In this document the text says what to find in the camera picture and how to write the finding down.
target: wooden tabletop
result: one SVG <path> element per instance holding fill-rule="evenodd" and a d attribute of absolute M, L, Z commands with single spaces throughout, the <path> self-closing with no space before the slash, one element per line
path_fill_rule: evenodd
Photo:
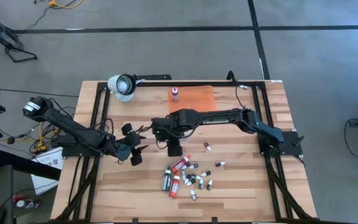
<path fill-rule="evenodd" d="M 97 83 L 86 81 L 81 87 L 75 121 L 84 126 L 90 125 Z M 283 83 L 266 81 L 266 87 L 274 125 L 291 130 L 293 122 Z M 114 121 L 114 135 L 122 137 L 121 127 L 125 123 L 131 123 L 137 129 L 140 125 L 149 126 L 153 117 L 166 116 L 167 90 L 168 87 L 138 87 L 135 97 L 128 103 L 118 102 L 114 95 L 110 97 L 108 118 Z M 239 107 L 234 87 L 213 87 L 213 91 L 217 110 Z M 251 89 L 238 89 L 238 96 L 243 105 L 255 109 Z M 97 122 L 100 121 L 103 99 L 102 96 Z M 264 112 L 261 92 L 259 100 Z M 210 222 L 211 217 L 217 217 L 220 222 L 275 220 L 265 162 L 259 153 L 256 134 L 243 133 L 232 124 L 198 127 L 192 137 L 181 145 L 184 154 L 191 154 L 190 162 L 200 165 L 197 169 L 188 170 L 188 173 L 200 175 L 210 170 L 212 174 L 204 178 L 204 184 L 213 179 L 213 189 L 200 190 L 198 184 L 188 187 L 181 179 L 175 199 L 162 192 L 161 186 L 164 170 L 178 158 L 168 157 L 166 149 L 156 147 L 151 130 L 143 135 L 147 139 L 142 141 L 141 146 L 150 146 L 142 152 L 142 164 L 133 167 L 128 160 L 119 165 L 117 159 L 111 156 L 101 159 L 92 222 L 131 222 L 133 218 L 139 218 L 140 222 Z M 205 141 L 211 145 L 212 152 L 205 150 Z M 282 160 L 289 191 L 304 210 L 315 217 L 303 164 L 293 156 L 282 156 Z M 75 157 L 65 160 L 51 218 L 61 214 L 68 203 L 76 161 Z M 225 161 L 226 164 L 215 167 L 217 161 Z M 192 201 L 190 189 L 196 192 L 196 201 Z M 281 213 L 285 217 L 282 195 L 279 190 L 277 192 Z M 85 215 L 85 201 L 81 205 L 80 217 Z"/>

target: gray floor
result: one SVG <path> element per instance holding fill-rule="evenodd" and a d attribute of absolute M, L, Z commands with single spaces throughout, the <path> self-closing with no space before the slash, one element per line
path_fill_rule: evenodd
<path fill-rule="evenodd" d="M 13 29 L 33 24 L 47 7 L 19 2 L 0 0 L 0 21 Z M 254 2 L 260 26 L 358 25 L 358 0 Z M 84 0 L 73 10 L 47 11 L 35 29 L 251 24 L 245 0 Z M 40 60 L 14 64 L 0 56 L 2 88 L 76 95 L 83 80 L 120 73 L 218 79 L 233 70 L 238 78 L 262 78 L 252 31 L 24 34 L 21 40 Z M 358 116 L 358 30 L 263 31 L 262 40 L 270 76 L 284 81 L 295 126 L 306 136 L 306 171 L 318 216 L 358 223 L 358 160 L 343 136 L 346 120 Z M 34 124 L 21 115 L 31 96 L 2 93 L 3 130 L 17 134 Z M 62 106 L 76 105 L 73 98 L 55 98 Z M 348 139 L 358 154 L 358 129 L 349 129 Z M 42 210 L 19 223 L 46 221 L 51 195 L 42 197 Z"/>

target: red paint bottle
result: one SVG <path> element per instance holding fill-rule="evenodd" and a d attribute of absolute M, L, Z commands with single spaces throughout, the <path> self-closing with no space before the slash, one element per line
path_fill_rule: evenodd
<path fill-rule="evenodd" d="M 171 191 L 169 192 L 169 196 L 173 198 L 177 196 L 178 189 L 179 189 L 179 180 L 180 180 L 179 176 L 177 175 L 173 176 L 172 188 Z"/>
<path fill-rule="evenodd" d="M 176 162 L 172 167 L 172 172 L 178 172 L 191 158 L 191 155 L 183 157 L 181 160 Z"/>

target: white lamp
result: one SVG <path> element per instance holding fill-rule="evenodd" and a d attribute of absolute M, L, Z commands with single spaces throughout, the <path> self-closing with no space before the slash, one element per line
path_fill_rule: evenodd
<path fill-rule="evenodd" d="M 115 75 L 109 79 L 107 86 L 119 101 L 128 102 L 134 97 L 136 80 L 128 74 Z"/>

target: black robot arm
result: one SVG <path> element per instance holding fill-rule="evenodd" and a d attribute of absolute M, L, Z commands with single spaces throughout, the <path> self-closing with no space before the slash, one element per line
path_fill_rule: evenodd
<path fill-rule="evenodd" d="M 158 141 L 167 141 L 168 155 L 180 156 L 181 147 L 178 140 L 189 137 L 198 126 L 212 124 L 235 124 L 243 132 L 259 133 L 266 137 L 273 147 L 284 143 L 281 129 L 271 128 L 259 119 L 255 111 L 247 108 L 210 112 L 182 109 L 165 118 L 153 118 L 151 127 Z M 189 130 L 193 131 L 185 136 L 185 132 Z"/>
<path fill-rule="evenodd" d="M 86 128 L 70 117 L 61 114 L 59 110 L 53 107 L 52 100 L 41 96 L 30 99 L 23 108 L 23 115 L 37 122 L 48 121 L 73 136 L 80 146 L 100 155 L 114 156 L 121 161 L 129 157 L 134 146 L 140 144 L 142 138 L 131 131 L 125 138 L 116 139 L 114 135 L 96 130 L 94 127 Z"/>

